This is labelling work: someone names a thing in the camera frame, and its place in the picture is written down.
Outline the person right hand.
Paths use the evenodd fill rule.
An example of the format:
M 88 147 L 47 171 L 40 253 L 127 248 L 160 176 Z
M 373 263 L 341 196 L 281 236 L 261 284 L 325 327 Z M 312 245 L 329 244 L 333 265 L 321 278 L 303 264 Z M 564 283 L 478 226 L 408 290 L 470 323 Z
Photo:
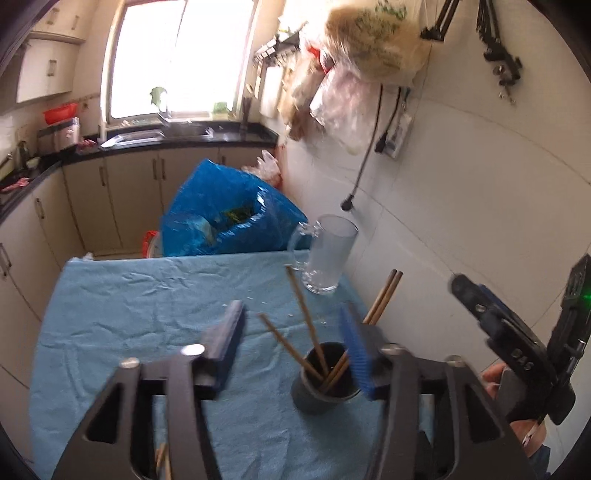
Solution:
M 502 374 L 508 367 L 504 362 L 498 362 L 489 366 L 481 374 L 481 381 L 487 393 L 496 399 L 500 388 Z M 519 420 L 510 424 L 514 434 L 522 443 L 524 452 L 531 458 L 543 445 L 547 429 L 544 423 L 536 420 Z

